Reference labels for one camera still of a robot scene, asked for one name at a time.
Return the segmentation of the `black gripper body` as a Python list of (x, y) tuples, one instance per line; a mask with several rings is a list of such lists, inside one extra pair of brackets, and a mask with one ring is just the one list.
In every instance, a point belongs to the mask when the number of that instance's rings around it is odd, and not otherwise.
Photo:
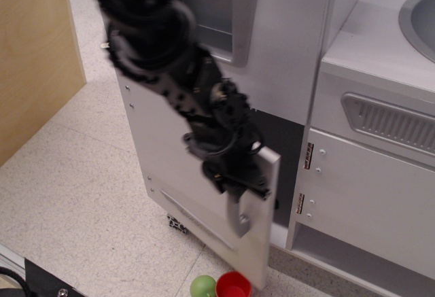
[(238, 137), (233, 137), (228, 145), (217, 150), (214, 145), (198, 142), (193, 133), (185, 134), (183, 140), (187, 150), (202, 161), (202, 169), (204, 162), (211, 162), (221, 169), (229, 193), (241, 197), (249, 190), (263, 200), (271, 195), (265, 174), (256, 161), (264, 147), (262, 135), (249, 141), (248, 146), (242, 145)]

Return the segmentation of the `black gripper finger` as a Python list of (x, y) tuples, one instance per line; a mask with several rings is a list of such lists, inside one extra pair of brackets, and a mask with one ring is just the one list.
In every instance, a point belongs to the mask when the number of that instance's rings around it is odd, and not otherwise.
[(211, 162), (204, 162), (203, 173), (220, 194), (229, 192), (226, 179), (222, 175), (221, 169), (217, 165)]

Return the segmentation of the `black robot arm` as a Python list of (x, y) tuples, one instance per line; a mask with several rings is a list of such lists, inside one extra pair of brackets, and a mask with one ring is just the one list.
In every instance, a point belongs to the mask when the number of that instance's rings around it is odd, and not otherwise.
[(192, 12), (176, 0), (97, 0), (107, 18), (108, 54), (127, 78), (163, 96), (190, 132), (187, 150), (219, 192), (268, 198), (255, 161), (264, 137), (245, 94), (196, 40)]

